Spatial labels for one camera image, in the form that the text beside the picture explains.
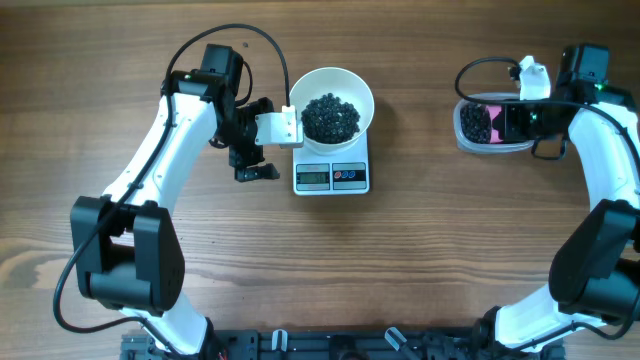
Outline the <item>pink scoop with blue handle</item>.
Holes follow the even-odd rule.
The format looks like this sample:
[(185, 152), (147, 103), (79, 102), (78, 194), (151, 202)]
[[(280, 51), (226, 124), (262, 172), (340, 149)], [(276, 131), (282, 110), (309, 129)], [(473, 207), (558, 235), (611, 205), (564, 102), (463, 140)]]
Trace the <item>pink scoop with blue handle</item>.
[(505, 110), (503, 106), (490, 105), (486, 109), (491, 120), (490, 144), (498, 144), (504, 141)]

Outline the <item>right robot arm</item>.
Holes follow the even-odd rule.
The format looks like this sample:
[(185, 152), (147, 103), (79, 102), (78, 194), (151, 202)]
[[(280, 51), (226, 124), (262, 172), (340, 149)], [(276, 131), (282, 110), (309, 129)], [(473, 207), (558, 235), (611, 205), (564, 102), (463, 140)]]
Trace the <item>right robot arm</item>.
[(505, 58), (517, 97), (463, 91), (461, 118), (497, 107), (503, 144), (560, 136), (580, 157), (590, 212), (556, 253), (547, 283), (523, 300), (497, 306), (462, 341), (470, 359), (558, 359), (564, 337), (580, 330), (614, 341), (639, 320), (639, 135), (631, 93), (609, 85), (607, 47), (563, 50), (556, 79), (527, 56)]

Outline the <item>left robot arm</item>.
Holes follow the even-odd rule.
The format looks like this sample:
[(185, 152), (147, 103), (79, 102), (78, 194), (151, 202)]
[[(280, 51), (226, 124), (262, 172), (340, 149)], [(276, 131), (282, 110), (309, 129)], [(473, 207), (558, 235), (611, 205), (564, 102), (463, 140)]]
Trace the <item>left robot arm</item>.
[(212, 321), (183, 292), (185, 259), (171, 215), (203, 148), (229, 152), (238, 182), (275, 180), (258, 131), (263, 120), (287, 119), (268, 98), (237, 96), (250, 70), (233, 48), (209, 44), (201, 65), (168, 70), (159, 108), (123, 173), (99, 197), (79, 197), (70, 213), (74, 253), (61, 278), (76, 273), (85, 298), (139, 323), (151, 342), (142, 356), (224, 359)]

